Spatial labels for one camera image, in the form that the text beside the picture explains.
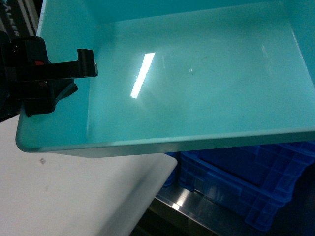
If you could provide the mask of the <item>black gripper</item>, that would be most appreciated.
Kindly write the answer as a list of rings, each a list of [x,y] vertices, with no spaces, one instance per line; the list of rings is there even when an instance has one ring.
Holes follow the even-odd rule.
[[[78,49],[78,60],[51,63],[44,39],[10,39],[0,33],[0,117],[21,109],[30,117],[49,114],[56,104],[78,90],[73,78],[96,77],[93,50]]]

